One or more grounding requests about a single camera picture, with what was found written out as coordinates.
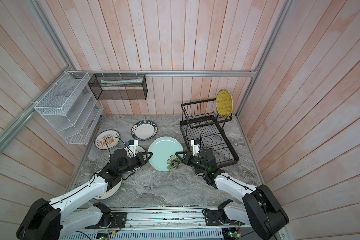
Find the mint green flower plate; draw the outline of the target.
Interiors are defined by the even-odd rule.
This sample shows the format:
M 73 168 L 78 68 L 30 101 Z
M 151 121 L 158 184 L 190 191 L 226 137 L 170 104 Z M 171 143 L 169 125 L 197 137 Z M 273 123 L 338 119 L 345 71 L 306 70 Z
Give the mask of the mint green flower plate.
M 153 154 L 149 163 L 160 172 L 174 171 L 182 164 L 176 156 L 177 152 L 182 151 L 183 147 L 178 140 L 172 137 L 160 137 L 154 140 L 148 149 L 148 152 Z

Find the yellow woven round plate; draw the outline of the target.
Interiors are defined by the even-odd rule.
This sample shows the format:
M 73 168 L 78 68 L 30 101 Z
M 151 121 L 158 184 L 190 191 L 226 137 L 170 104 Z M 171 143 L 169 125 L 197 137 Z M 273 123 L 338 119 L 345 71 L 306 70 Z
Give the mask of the yellow woven round plate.
M 233 97 L 231 93 L 226 89 L 220 90 L 216 96 L 216 109 L 218 114 L 222 118 L 228 119 L 232 115 L 233 108 Z

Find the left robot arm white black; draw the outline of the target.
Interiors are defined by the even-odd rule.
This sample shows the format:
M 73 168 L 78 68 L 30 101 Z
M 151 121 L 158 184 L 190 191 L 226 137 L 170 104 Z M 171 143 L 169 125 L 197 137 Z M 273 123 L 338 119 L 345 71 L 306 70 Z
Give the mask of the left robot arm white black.
M 101 194 L 109 192 L 122 181 L 122 175 L 147 163 L 153 153 L 136 153 L 132 158 L 125 149 L 110 155 L 106 166 L 83 185 L 59 197 L 36 200 L 16 232 L 19 240 L 59 240 L 88 226 L 109 228 L 112 211 L 102 203 L 77 212 L 77 208 Z

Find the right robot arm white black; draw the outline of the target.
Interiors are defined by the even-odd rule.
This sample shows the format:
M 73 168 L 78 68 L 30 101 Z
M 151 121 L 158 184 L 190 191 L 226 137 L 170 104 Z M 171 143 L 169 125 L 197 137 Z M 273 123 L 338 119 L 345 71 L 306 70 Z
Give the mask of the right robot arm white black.
M 212 150 L 206 149 L 199 154 L 176 152 L 176 156 L 183 164 L 201 171 L 206 184 L 239 201 L 227 200 L 218 206 L 222 221 L 249 225 L 263 240 L 269 240 L 289 223 L 287 213 L 269 187 L 256 187 L 231 177 L 216 166 Z

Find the black two-tier dish rack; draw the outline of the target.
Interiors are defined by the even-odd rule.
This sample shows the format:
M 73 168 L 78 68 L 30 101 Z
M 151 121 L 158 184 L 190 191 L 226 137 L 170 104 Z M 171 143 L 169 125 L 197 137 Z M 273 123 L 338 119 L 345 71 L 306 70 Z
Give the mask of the black two-tier dish rack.
M 216 107 L 216 99 L 201 100 L 181 105 L 183 114 L 180 131 L 188 150 L 192 150 L 191 140 L 199 139 L 203 146 L 212 149 L 218 167 L 236 164 L 239 156 L 224 131 L 226 122 L 232 116 L 222 117 Z

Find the white plate dark rim characters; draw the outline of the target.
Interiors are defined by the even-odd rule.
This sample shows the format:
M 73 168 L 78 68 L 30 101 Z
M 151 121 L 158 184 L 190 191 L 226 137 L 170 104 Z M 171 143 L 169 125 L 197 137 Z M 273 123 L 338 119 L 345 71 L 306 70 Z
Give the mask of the white plate dark rim characters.
M 129 158 L 133 158 L 137 153 L 145 153 L 145 149 L 142 148 L 141 146 L 127 146 L 124 148 L 124 150 L 127 152 L 127 156 Z

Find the white plate green lettered rim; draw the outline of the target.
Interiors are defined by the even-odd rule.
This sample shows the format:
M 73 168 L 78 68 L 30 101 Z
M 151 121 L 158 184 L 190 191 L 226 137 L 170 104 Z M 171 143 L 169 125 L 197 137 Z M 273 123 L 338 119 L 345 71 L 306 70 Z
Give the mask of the white plate green lettered rim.
M 143 120 L 133 125 L 131 129 L 131 135 L 135 140 L 146 141 L 153 138 L 158 131 L 156 123 Z

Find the far orange sunburst plate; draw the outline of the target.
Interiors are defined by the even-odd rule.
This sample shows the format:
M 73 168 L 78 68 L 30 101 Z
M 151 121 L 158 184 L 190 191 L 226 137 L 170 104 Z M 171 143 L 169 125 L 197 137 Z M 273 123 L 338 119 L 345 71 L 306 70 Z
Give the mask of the far orange sunburst plate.
M 99 150 L 108 150 L 115 147 L 119 141 L 119 132 L 116 130 L 106 130 L 97 135 L 95 139 L 95 147 Z

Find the orange sunburst plate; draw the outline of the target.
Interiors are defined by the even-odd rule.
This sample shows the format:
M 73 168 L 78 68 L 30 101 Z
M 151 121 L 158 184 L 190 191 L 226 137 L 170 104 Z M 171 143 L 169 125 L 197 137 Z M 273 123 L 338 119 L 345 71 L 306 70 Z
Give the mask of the orange sunburst plate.
M 94 196 L 93 199 L 97 201 L 102 201 L 111 198 L 113 195 L 115 195 L 119 189 L 121 188 L 123 179 L 120 179 L 120 181 L 115 184 L 112 188 L 109 188 L 109 184 L 105 182 L 105 180 L 101 177 L 95 177 L 92 184 L 96 188 L 96 193 L 98 193 L 97 196 Z
M 119 141 L 119 132 L 116 130 L 106 130 L 97 135 L 95 139 L 95 147 L 99 150 L 108 150 L 115 147 Z

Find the near orange sunburst plate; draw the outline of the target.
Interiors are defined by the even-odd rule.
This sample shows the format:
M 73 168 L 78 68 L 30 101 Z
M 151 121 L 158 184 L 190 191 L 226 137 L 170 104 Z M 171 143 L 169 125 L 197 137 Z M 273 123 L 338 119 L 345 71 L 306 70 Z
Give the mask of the near orange sunburst plate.
M 120 179 L 120 181 L 115 184 L 112 188 L 109 188 L 109 184 L 105 182 L 105 180 L 101 177 L 95 177 L 92 184 L 96 188 L 96 193 L 98 193 L 97 196 L 94 196 L 93 199 L 97 201 L 102 201 L 111 198 L 113 195 L 115 195 L 119 189 L 121 188 L 123 179 Z

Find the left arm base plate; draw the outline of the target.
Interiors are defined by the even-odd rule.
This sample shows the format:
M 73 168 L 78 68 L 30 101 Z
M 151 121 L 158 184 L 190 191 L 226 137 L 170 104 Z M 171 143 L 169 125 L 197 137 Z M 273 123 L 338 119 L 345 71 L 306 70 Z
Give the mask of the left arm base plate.
M 127 212 L 115 212 L 107 214 L 105 217 L 102 217 L 100 222 L 94 226 L 85 227 L 85 229 L 107 229 L 107 228 L 116 228 L 122 229 L 126 225 Z

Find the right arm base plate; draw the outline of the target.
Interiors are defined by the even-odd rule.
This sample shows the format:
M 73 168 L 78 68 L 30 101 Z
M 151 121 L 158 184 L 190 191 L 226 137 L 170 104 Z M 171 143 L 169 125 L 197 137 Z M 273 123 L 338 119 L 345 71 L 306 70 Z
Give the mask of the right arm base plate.
M 207 226 L 239 226 L 245 225 L 238 221 L 229 220 L 222 211 L 203 209 L 202 214 L 205 217 L 205 224 Z

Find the aluminium mounting rail base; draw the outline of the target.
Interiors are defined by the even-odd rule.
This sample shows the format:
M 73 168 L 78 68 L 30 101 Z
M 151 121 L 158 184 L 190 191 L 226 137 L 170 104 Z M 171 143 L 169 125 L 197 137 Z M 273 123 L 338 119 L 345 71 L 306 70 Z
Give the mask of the aluminium mounting rail base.
M 203 209 L 215 207 L 113 208 L 112 213 L 127 212 L 122 229 L 81 229 L 67 240 L 258 240 L 249 225 L 207 226 Z

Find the black mesh wall basket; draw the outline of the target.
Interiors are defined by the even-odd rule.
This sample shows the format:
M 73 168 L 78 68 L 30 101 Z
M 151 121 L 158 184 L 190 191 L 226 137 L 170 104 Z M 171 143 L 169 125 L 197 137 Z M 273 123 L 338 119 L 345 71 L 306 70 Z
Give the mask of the black mesh wall basket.
M 100 101 L 143 101 L 148 95 L 144 74 L 94 74 L 88 85 Z

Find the horizontal aluminium frame bar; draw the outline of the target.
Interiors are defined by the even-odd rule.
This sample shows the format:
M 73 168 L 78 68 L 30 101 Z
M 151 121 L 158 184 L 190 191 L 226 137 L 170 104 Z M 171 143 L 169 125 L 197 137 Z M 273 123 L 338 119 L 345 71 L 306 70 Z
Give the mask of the horizontal aluminium frame bar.
M 256 70 L 224 70 L 224 71 L 76 71 L 76 73 L 88 73 L 90 76 L 94 74 L 106 75 L 145 75 L 146 77 L 254 77 Z

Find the left aluminium frame bar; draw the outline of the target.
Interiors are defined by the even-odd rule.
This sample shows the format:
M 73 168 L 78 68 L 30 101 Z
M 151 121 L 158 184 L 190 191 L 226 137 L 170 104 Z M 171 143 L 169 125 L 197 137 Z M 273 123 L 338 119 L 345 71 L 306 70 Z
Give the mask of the left aluminium frame bar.
M 34 98 L 27 107 L 9 124 L 9 126 L 0 133 L 0 154 L 8 147 L 8 145 L 15 139 L 19 132 L 26 126 L 26 124 L 33 118 L 36 113 L 35 106 L 40 100 L 49 92 L 49 90 L 57 84 L 57 81 L 68 71 L 73 69 L 68 65 L 61 70 L 55 78 L 47 84 L 47 86 Z

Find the right aluminium frame post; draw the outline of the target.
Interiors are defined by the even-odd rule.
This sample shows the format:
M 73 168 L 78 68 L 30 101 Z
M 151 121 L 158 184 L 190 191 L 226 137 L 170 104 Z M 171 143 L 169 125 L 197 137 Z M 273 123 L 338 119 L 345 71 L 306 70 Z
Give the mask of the right aluminium frame post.
M 234 110 L 235 117 L 238 118 L 245 107 L 248 98 L 254 88 L 254 85 L 257 81 L 258 76 L 262 72 L 264 65 L 266 64 L 269 55 L 276 43 L 282 28 L 284 27 L 286 19 L 289 17 L 290 11 L 293 8 L 295 1 L 279 1 L 273 17 L 271 18 L 270 24 L 267 28 L 267 32 L 261 42 L 261 46 L 258 49 L 258 53 L 255 57 L 255 68 L 252 71 L 254 73 L 253 77 L 249 77 L 245 81 L 241 92 L 241 98 L 237 103 L 237 106 Z

